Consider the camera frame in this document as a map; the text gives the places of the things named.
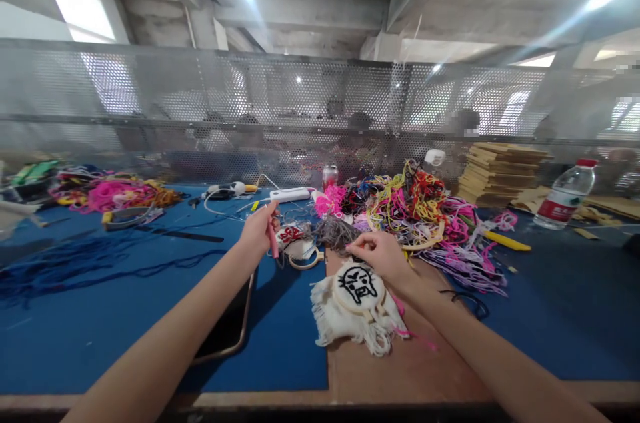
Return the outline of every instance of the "power strip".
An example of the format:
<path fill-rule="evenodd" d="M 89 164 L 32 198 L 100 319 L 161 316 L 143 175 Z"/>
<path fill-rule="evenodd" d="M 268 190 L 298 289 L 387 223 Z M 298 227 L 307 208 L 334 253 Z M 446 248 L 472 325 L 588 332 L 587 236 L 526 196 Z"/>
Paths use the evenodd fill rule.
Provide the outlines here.
<path fill-rule="evenodd" d="M 303 199 L 309 199 L 311 195 L 309 190 L 305 187 L 291 188 L 291 189 L 275 189 L 269 193 L 269 199 L 271 201 L 280 201 L 281 203 L 287 203 L 289 201 L 302 201 Z"/>

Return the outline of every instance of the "metal mesh screen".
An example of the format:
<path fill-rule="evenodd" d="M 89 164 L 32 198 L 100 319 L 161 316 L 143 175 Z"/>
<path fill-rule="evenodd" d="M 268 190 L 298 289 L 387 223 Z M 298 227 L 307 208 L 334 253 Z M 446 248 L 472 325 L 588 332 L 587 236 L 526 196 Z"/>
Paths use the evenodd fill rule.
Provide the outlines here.
<path fill-rule="evenodd" d="M 395 173 L 437 148 L 455 181 L 473 142 L 504 141 L 558 165 L 623 161 L 631 181 L 640 146 L 640 75 L 629 71 L 8 39 L 0 50 L 0 151 L 16 165 L 53 156 L 181 182 L 266 173 L 317 185 L 328 163 L 343 179 Z"/>

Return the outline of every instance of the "smartphone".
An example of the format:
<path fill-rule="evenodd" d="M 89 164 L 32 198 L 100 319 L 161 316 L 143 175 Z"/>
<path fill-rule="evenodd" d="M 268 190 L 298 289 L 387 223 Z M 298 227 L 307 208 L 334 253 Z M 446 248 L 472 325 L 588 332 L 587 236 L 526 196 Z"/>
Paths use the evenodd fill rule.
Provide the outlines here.
<path fill-rule="evenodd" d="M 226 311 L 198 349 L 191 365 L 236 353 L 245 342 L 249 300 L 255 273 L 233 298 Z"/>

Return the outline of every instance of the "blue table surface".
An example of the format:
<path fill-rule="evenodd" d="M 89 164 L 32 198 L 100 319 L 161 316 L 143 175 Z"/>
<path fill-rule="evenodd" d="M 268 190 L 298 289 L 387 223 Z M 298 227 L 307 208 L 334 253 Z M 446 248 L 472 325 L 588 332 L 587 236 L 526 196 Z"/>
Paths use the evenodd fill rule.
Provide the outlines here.
<path fill-rule="evenodd" d="M 176 187 L 196 196 L 201 187 Z M 212 201 L 222 212 L 234 212 L 247 201 Z M 283 205 L 295 208 L 291 203 Z M 3 242 L 3 261 L 46 248 L 73 236 L 104 236 L 117 241 L 123 232 L 140 233 L 144 243 L 128 250 L 113 269 L 82 278 L 132 270 L 219 249 L 193 268 L 171 267 L 148 278 L 126 276 L 87 288 L 39 296 L 0 312 L 0 393 L 71 394 L 86 391 L 124 351 L 182 298 L 239 237 L 243 223 L 219 219 L 202 228 L 180 229 L 217 219 L 200 205 L 186 202 L 168 209 L 152 223 L 195 234 L 223 238 L 197 241 L 149 235 L 128 229 L 102 230 L 101 215 L 81 215 L 57 207 L 39 213 L 47 221 L 70 220 L 38 229 L 22 222 Z M 299 272 L 277 269 L 264 257 L 251 296 L 248 337 L 242 350 L 221 360 L 193 367 L 179 391 L 326 390 L 327 354 L 315 345 L 317 328 L 309 300 L 310 283 L 322 280 L 325 266 Z"/>
<path fill-rule="evenodd" d="M 180 187 L 193 195 L 202 189 Z M 233 211 L 245 201 L 215 202 Z M 11 259 L 71 236 L 104 235 L 99 214 L 64 208 L 41 213 L 66 222 L 36 230 L 23 222 L 0 248 Z M 169 209 L 153 225 L 177 229 L 211 221 L 200 205 Z M 566 380 L 640 380 L 640 264 L 621 249 L 621 230 L 586 240 L 571 228 L 553 232 L 519 215 L 509 236 L 530 244 L 529 253 L 497 250 L 506 266 L 508 298 L 481 294 L 491 315 L 484 321 L 556 376 Z M 134 269 L 219 248 L 228 250 L 242 223 L 219 220 L 188 232 L 224 238 L 221 243 L 161 236 L 131 249 L 119 269 Z M 106 238 L 117 238 L 110 233 Z M 169 268 L 149 278 L 124 277 L 88 288 L 34 298 L 29 307 L 0 313 L 0 392 L 83 392 L 154 322 L 169 310 L 219 256 L 190 269 Z M 326 351 L 314 341 L 309 284 L 324 277 L 324 265 L 306 272 L 277 270 L 264 258 L 251 298 L 249 337 L 234 356 L 192 368 L 181 391 L 327 389 Z"/>
<path fill-rule="evenodd" d="M 532 250 L 496 248 L 508 298 L 476 292 L 483 322 L 562 380 L 640 380 L 640 261 L 622 249 L 635 230 L 593 229 L 601 239 L 588 240 L 518 217 L 503 234 Z"/>

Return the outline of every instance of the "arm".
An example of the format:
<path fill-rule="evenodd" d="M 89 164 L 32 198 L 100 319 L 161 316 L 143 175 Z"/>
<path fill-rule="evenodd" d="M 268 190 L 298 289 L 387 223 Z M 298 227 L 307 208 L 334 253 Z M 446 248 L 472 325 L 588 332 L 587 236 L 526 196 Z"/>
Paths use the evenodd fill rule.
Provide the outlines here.
<path fill-rule="evenodd" d="M 406 264 L 393 235 L 363 233 L 347 249 L 435 326 L 516 421 L 608 421 L 554 375 L 423 281 Z"/>
<path fill-rule="evenodd" d="M 277 202 L 247 218 L 240 240 L 85 393 L 65 423 L 154 422 L 193 357 L 269 249 Z"/>

